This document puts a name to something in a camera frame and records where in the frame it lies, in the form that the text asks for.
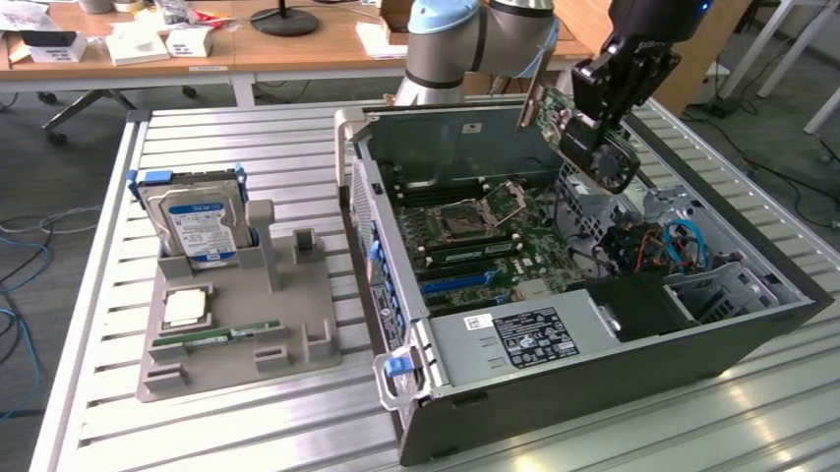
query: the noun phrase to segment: tape roll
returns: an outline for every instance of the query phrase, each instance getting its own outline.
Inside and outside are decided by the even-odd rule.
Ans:
[[[137,0],[134,2],[114,2],[115,10],[123,13],[137,13],[146,8],[146,2]]]

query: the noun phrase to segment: red cable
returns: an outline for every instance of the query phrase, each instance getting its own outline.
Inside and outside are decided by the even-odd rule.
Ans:
[[[639,273],[640,270],[643,270],[643,257],[645,256],[645,245],[648,244],[648,237],[651,236],[652,233],[653,233],[653,230],[649,229],[645,232],[645,237],[643,238],[643,245],[640,246],[640,257],[636,260],[636,273]]]

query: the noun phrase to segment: chair wheel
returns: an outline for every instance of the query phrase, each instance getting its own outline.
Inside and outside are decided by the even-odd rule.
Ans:
[[[47,142],[54,146],[64,146],[67,144],[67,135],[47,132]]]
[[[55,93],[50,93],[48,91],[39,92],[39,100],[42,103],[46,103],[47,105],[54,105],[55,103],[58,103],[58,98],[55,97]]]
[[[185,94],[187,98],[195,99],[198,97],[198,92],[195,91],[195,88],[193,87],[182,87],[182,93]]]

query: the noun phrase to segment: warning label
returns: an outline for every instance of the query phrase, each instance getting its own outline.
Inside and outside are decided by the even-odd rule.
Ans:
[[[524,369],[580,354],[555,308],[494,319],[510,364]]]

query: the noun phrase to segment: motherboard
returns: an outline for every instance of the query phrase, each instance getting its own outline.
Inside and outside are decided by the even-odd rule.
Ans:
[[[514,180],[477,184],[480,198],[425,205],[398,196],[397,220],[433,316],[565,292],[584,280],[545,204]]]

